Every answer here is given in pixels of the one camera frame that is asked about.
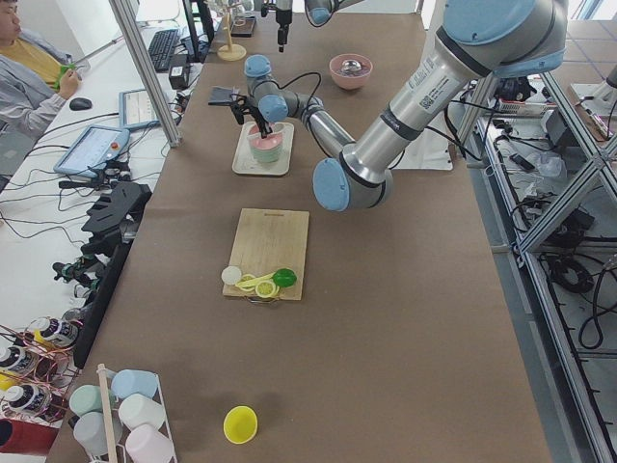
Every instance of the green object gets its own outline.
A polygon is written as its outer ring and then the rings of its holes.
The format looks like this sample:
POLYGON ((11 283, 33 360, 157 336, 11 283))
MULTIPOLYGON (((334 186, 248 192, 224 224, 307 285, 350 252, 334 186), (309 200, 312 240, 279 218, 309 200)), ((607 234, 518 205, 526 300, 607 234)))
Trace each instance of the green object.
POLYGON ((272 281, 280 286, 280 287, 290 287, 295 285, 298 277, 293 270, 289 270, 288 268, 280 268, 274 275, 272 276, 272 281))
POLYGON ((62 76, 65 75, 69 69, 75 69, 75 64, 71 63, 70 65, 60 65, 60 74, 58 74, 58 78, 54 83, 54 90, 56 92, 60 90, 60 79, 62 79, 62 76))

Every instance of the power adapter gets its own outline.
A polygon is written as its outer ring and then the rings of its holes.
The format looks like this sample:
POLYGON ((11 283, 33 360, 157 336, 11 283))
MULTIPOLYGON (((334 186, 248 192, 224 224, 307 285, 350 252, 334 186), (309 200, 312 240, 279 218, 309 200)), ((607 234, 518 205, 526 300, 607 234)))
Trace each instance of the power adapter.
POLYGON ((189 86, 191 65, 186 53, 174 55, 170 60, 170 84, 174 90, 184 90, 189 86))

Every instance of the blue cup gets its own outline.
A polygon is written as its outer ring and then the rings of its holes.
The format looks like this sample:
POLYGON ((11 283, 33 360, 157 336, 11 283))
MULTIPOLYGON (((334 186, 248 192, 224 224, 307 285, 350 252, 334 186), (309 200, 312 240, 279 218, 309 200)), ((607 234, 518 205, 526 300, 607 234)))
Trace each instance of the blue cup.
POLYGON ((156 374, 140 369, 123 369, 112 379, 112 393, 125 399, 133 394, 153 398, 158 389, 156 374))

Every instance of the white bottle cap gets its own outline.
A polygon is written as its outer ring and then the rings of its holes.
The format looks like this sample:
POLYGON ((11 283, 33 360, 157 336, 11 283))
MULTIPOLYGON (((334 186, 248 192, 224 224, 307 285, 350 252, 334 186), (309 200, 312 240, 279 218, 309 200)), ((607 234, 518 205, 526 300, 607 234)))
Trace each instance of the white bottle cap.
POLYGON ((51 325, 49 318, 42 317, 37 318, 35 321, 32 322, 30 326, 35 330, 45 331, 47 328, 49 328, 49 325, 51 325))
POLYGON ((16 400, 20 400, 23 397, 23 388, 21 386, 10 386, 4 392, 5 400, 9 402, 14 402, 16 400))

